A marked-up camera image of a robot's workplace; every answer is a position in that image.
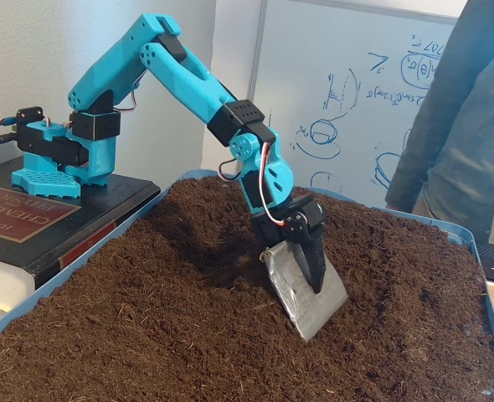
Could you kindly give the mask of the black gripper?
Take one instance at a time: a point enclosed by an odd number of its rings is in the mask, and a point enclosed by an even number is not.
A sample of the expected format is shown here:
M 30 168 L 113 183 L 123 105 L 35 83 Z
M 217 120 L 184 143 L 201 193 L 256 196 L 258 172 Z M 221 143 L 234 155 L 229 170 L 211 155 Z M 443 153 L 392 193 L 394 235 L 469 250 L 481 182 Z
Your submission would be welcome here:
M 260 259 L 292 325 L 309 341 L 347 300 L 342 279 L 325 260 L 325 213 L 315 195 L 306 193 L 289 197 L 270 214 L 281 224 L 264 212 L 251 219 L 255 238 L 271 247 Z

